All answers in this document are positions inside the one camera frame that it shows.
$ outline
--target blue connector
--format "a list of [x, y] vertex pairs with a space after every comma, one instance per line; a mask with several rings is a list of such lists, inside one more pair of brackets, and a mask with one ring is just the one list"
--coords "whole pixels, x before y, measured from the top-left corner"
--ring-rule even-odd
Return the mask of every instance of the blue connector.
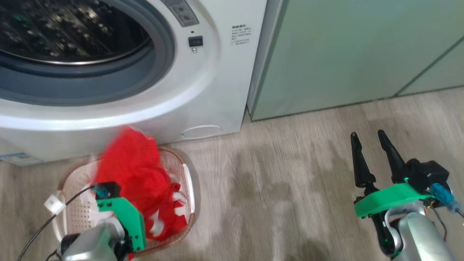
[[461, 204], [454, 200], [454, 196], [447, 191], [442, 185], [434, 183], [430, 187], [430, 194], [437, 200], [441, 201], [451, 213], [462, 213]]
[[95, 184], [93, 192], [101, 199], [108, 198], [108, 190], [104, 186]]

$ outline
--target wooden floor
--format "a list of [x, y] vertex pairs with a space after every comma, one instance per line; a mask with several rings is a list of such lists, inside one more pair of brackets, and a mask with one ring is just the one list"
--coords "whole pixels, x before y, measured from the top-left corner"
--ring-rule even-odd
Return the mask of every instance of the wooden floor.
[[[436, 160], [449, 170], [464, 202], [463, 101], [457, 88], [255, 123], [245, 117], [238, 134], [171, 144], [194, 169], [198, 219], [181, 243], [139, 260], [387, 260], [372, 221], [354, 213], [362, 190], [354, 186], [349, 135], [358, 133], [377, 187], [391, 185], [377, 139], [384, 129], [405, 160]], [[17, 259], [49, 217], [44, 200], [78, 161], [0, 163], [0, 259]], [[448, 245], [464, 260], [464, 220], [439, 211]], [[47, 228], [24, 260], [44, 260], [57, 246]]]

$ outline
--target cabinet panel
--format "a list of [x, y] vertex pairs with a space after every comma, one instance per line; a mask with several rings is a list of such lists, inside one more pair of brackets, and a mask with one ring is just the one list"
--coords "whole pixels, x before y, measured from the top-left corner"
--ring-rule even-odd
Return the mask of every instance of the cabinet panel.
[[460, 0], [290, 0], [252, 119], [393, 96], [464, 35], [462, 10]]
[[414, 81], [400, 95], [464, 85], [464, 43]]

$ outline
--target red cloth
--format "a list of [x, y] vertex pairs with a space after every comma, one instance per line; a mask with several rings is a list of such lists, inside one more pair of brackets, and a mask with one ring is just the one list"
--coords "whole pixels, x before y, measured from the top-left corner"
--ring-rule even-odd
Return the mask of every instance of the red cloth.
[[[164, 170], [153, 138], [132, 128], [125, 128], [104, 152], [95, 177], [96, 183], [116, 182], [125, 197], [143, 215], [147, 238], [163, 241], [180, 232], [186, 225], [184, 216], [174, 212], [173, 193], [180, 185], [171, 183]], [[152, 215], [159, 212], [164, 229], [159, 236], [150, 232]]]

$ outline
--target white washing machine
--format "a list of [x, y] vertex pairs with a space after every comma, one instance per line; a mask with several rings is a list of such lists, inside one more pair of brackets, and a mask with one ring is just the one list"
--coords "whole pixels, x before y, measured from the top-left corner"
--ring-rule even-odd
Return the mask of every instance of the white washing machine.
[[158, 143], [240, 130], [266, 0], [0, 3], [0, 159], [104, 150], [130, 124]]

